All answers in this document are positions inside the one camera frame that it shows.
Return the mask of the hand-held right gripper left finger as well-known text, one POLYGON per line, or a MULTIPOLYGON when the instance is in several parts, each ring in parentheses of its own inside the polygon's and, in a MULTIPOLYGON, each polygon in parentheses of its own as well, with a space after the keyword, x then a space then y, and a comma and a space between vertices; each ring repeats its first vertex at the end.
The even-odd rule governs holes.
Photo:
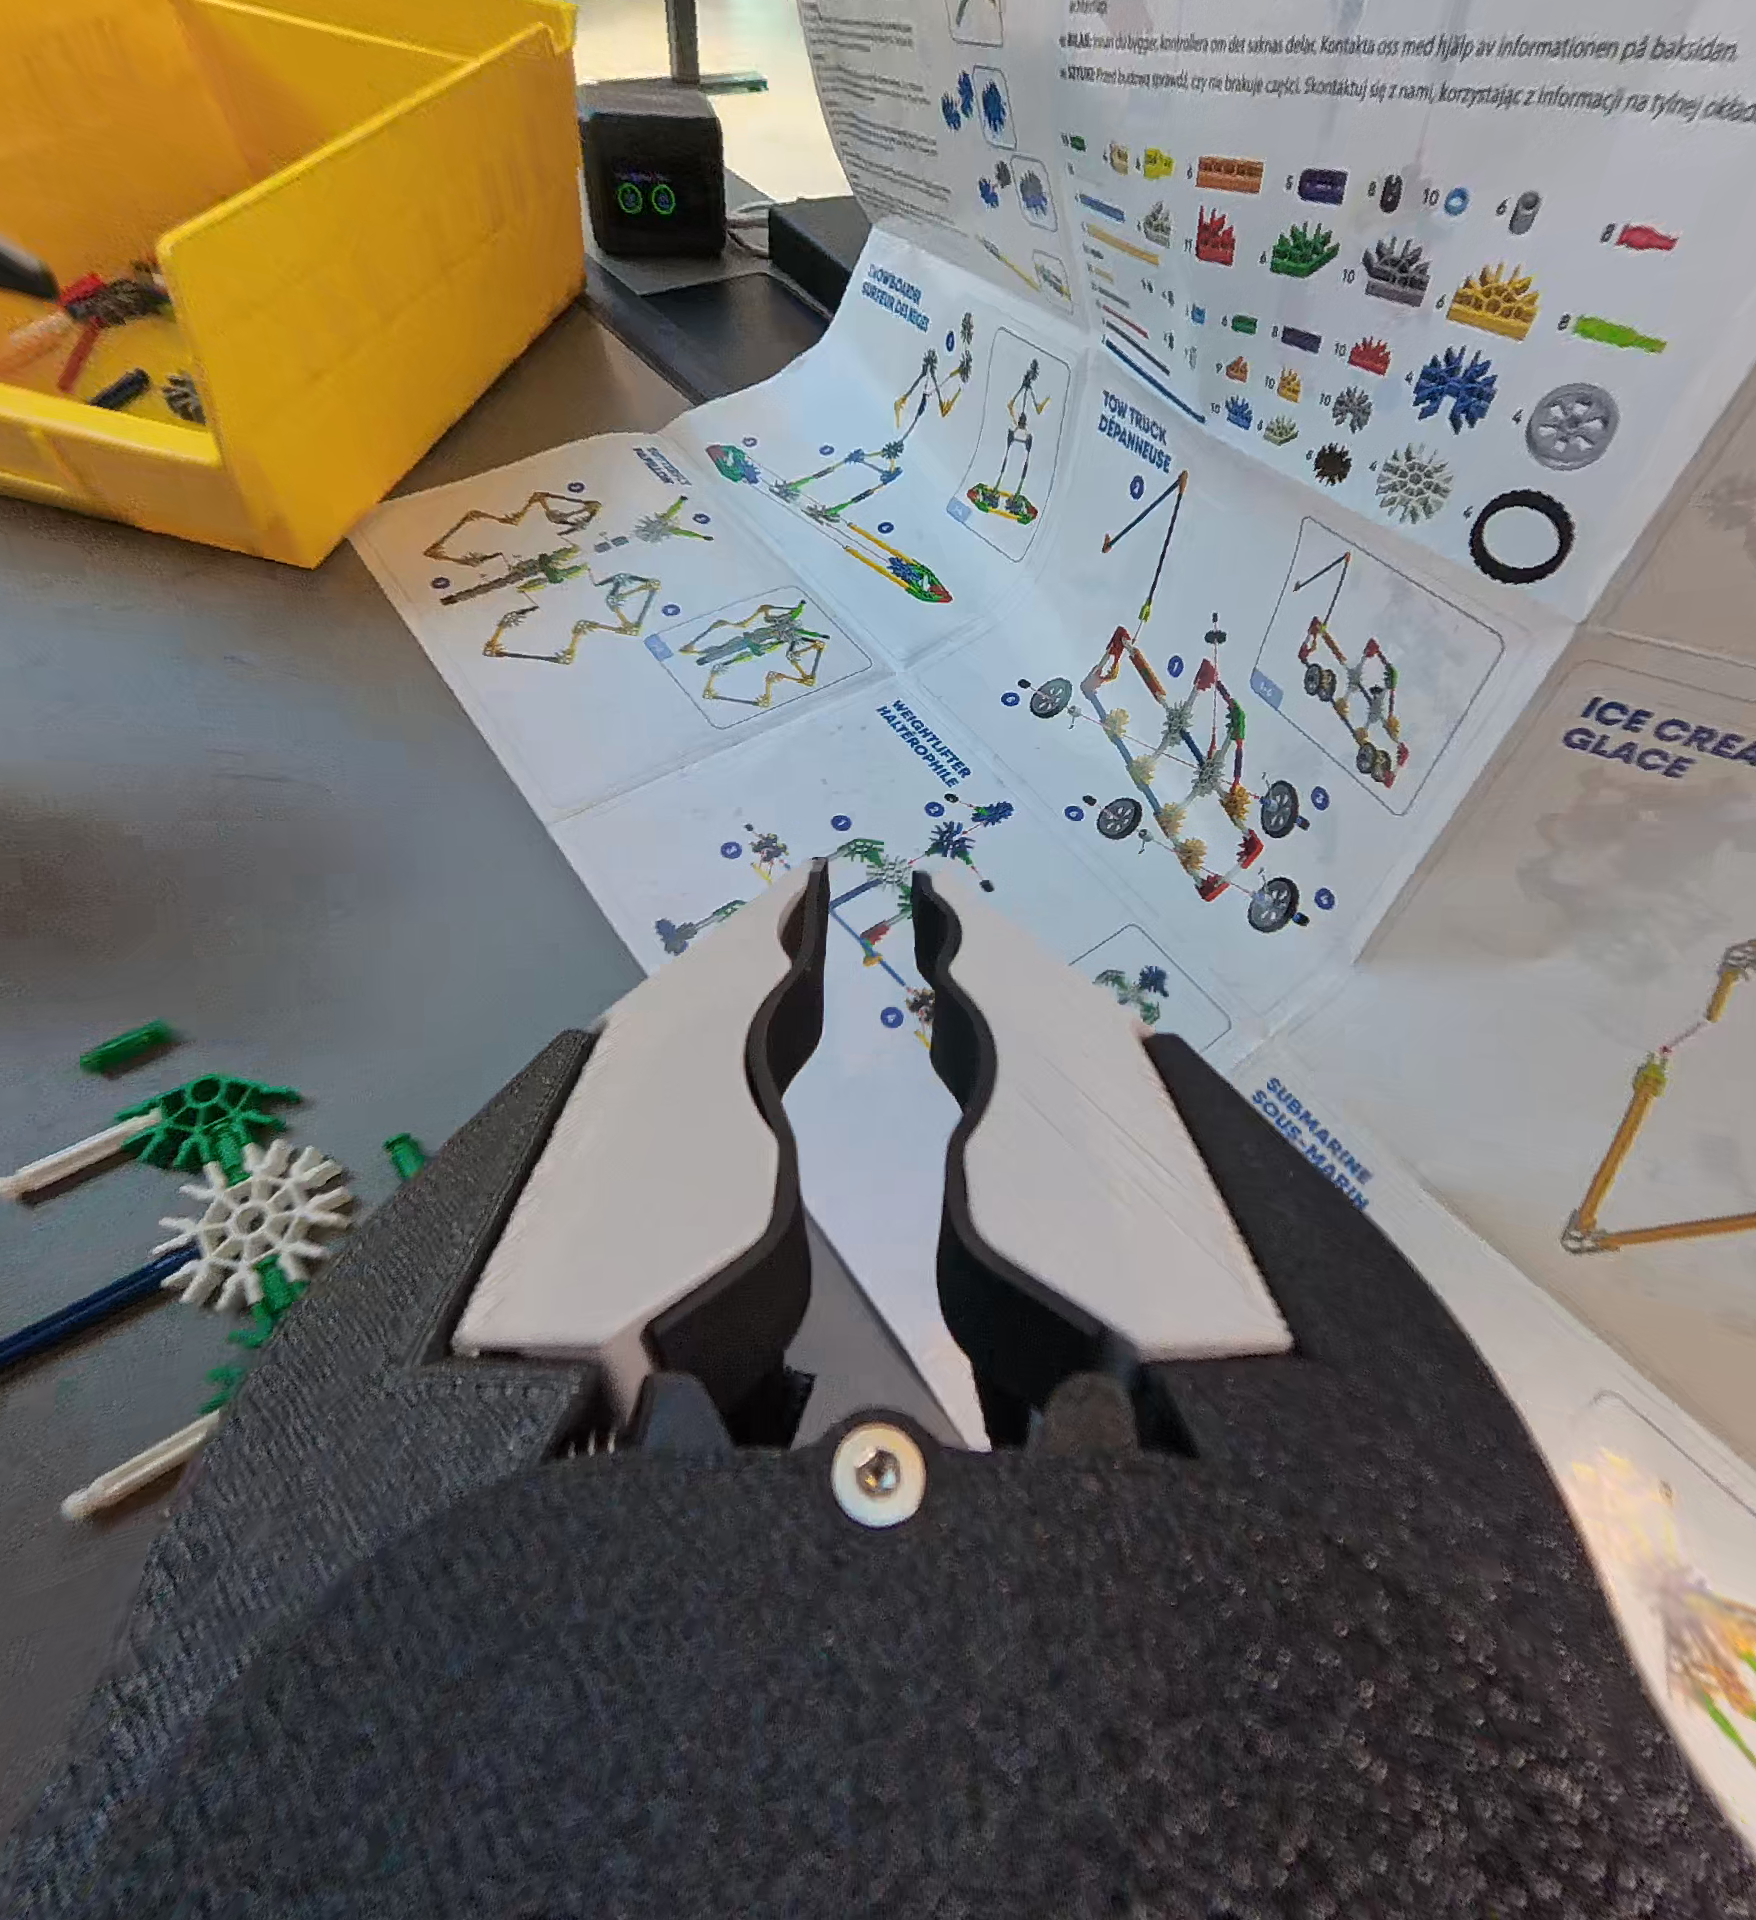
POLYGON ((786 1092, 823 1035, 826 931, 812 858, 610 1007, 453 1353, 584 1364, 621 1419, 657 1376, 731 1418, 784 1373, 811 1301, 786 1092))

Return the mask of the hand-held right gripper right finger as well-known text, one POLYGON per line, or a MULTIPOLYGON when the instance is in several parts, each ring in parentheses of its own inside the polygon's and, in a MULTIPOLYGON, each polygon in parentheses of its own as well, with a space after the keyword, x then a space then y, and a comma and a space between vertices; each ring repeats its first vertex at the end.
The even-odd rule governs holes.
POLYGON ((1200 1056, 1049 956, 979 889, 912 877, 932 1065, 957 1106, 938 1303, 987 1443, 1020 1448, 1082 1376, 1294 1347, 1167 1069, 1200 1056))

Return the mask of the pile of colourful toy pieces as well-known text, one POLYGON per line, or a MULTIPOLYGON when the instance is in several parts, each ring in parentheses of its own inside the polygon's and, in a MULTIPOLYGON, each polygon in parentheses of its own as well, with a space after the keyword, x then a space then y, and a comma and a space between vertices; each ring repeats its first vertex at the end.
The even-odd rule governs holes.
POLYGON ((0 380, 92 409, 208 428, 208 402, 151 255, 86 272, 0 343, 0 380))

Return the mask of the white green blue toy assembly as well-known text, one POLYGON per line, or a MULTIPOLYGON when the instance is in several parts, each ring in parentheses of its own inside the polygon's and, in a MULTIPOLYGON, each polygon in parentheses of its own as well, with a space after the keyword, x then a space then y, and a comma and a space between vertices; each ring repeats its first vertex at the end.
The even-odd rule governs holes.
POLYGON ((241 1315, 240 1339, 259 1347, 356 1213, 345 1168, 288 1138, 297 1100, 290 1087, 203 1072, 2 1173, 0 1199, 24 1206, 136 1162, 181 1176, 181 1209, 122 1277, 2 1332, 0 1382, 162 1301, 241 1315))

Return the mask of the yellow plastic bin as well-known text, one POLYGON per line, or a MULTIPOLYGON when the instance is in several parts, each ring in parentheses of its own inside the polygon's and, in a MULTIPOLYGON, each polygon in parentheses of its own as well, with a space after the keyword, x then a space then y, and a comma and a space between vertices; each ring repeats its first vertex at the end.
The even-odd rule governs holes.
POLYGON ((0 492, 316 565, 584 282, 572 4, 0 4, 0 492))

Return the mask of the black cube device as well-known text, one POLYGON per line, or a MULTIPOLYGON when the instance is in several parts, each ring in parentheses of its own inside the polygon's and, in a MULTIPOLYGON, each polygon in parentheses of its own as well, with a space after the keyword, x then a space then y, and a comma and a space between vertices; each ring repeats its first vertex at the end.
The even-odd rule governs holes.
POLYGON ((582 179, 595 239, 612 257, 718 257, 726 188, 722 120, 671 80, 578 88, 582 179))

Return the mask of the folded paper instruction sheet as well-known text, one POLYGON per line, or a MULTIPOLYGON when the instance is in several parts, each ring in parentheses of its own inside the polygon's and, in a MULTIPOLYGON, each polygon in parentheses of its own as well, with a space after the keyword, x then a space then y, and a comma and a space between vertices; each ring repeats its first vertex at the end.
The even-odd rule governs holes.
POLYGON ((961 1438, 911 881, 1447 1295, 1756 1849, 1756 4, 803 4, 788 370, 355 548, 644 971, 833 861, 811 1208, 961 1438))

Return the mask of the black power adapter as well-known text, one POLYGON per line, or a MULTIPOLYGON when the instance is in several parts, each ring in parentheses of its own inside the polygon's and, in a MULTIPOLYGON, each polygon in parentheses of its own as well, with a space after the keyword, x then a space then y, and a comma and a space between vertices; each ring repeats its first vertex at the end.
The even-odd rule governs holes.
POLYGON ((766 212, 766 255, 802 298, 834 314, 871 236, 855 196, 795 197, 766 212))

